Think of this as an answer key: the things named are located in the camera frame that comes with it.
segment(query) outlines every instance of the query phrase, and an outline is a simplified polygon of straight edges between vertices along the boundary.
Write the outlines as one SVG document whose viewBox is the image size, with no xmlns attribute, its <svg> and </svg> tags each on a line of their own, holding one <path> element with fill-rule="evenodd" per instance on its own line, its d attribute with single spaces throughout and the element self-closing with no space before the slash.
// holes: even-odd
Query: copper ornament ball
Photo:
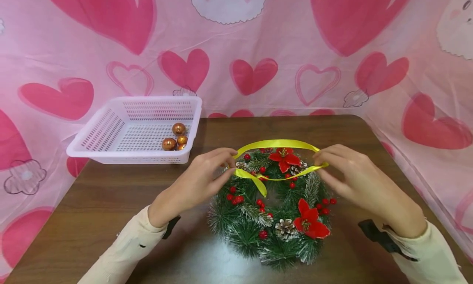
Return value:
<svg viewBox="0 0 473 284">
<path fill-rule="evenodd" d="M 165 140 L 163 140 L 163 143 L 162 143 L 163 150 L 165 151 L 174 150 L 176 145 L 177 145 L 176 141 L 172 138 L 166 138 Z"/>
<path fill-rule="evenodd" d="M 185 135 L 178 136 L 177 144 L 187 144 L 187 136 Z"/>
<path fill-rule="evenodd" d="M 183 135 L 186 132 L 186 126 L 183 123 L 175 123 L 172 126 L 172 132 L 176 135 Z"/>
</svg>

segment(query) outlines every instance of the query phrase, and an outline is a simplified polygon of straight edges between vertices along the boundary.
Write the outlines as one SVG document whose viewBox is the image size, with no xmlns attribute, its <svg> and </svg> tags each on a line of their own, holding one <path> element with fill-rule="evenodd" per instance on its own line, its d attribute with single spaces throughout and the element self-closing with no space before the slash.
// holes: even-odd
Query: red poinsettia flower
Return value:
<svg viewBox="0 0 473 284">
<path fill-rule="evenodd" d="M 330 235 L 330 230 L 326 225 L 318 221 L 319 212 L 317 208 L 309 208 L 309 204 L 304 200 L 299 200 L 300 218 L 294 220 L 294 225 L 299 232 L 308 235 L 312 239 L 326 238 Z"/>
<path fill-rule="evenodd" d="M 301 160 L 298 156 L 293 154 L 293 150 L 289 147 L 280 147 L 276 153 L 269 155 L 269 159 L 279 162 L 279 168 L 282 173 L 286 173 L 291 165 L 301 165 Z"/>
</svg>

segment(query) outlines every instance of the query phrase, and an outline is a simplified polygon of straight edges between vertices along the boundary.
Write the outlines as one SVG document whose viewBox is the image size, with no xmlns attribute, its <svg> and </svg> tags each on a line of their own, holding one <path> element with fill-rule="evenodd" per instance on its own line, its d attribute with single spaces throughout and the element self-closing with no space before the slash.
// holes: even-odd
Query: white bunny face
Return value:
<svg viewBox="0 0 473 284">
<path fill-rule="evenodd" d="M 437 25 L 442 50 L 473 58 L 473 0 L 451 0 Z"/>
<path fill-rule="evenodd" d="M 202 17 L 228 25 L 257 17 L 264 0 L 192 0 L 192 4 Z"/>
</svg>

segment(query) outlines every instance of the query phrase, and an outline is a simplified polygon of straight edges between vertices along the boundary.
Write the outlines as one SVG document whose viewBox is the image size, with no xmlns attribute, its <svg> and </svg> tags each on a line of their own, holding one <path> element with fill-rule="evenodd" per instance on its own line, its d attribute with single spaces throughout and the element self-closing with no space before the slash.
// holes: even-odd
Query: pine cone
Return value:
<svg viewBox="0 0 473 284">
<path fill-rule="evenodd" d="M 292 165 L 291 174 L 296 175 L 307 169 L 307 163 L 301 161 L 301 165 Z"/>
<path fill-rule="evenodd" d="M 236 163 L 236 167 L 239 168 L 239 169 L 243 169 L 246 171 L 246 168 L 248 167 L 248 164 L 246 164 L 245 162 L 237 162 Z"/>
<path fill-rule="evenodd" d="M 297 237 L 298 232 L 292 219 L 280 219 L 275 226 L 276 236 L 283 241 L 289 241 Z"/>
</svg>

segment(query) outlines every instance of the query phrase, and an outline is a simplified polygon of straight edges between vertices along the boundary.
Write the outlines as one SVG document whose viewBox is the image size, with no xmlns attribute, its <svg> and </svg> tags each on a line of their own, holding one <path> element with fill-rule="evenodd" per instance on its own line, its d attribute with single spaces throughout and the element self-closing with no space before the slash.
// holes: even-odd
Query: person's left hand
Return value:
<svg viewBox="0 0 473 284">
<path fill-rule="evenodd" d="M 186 171 L 159 194 L 148 208 L 149 222 L 159 228 L 184 210 L 214 196 L 235 171 L 237 151 L 219 148 L 197 156 Z M 227 163 L 228 169 L 214 179 L 215 170 Z"/>
</svg>

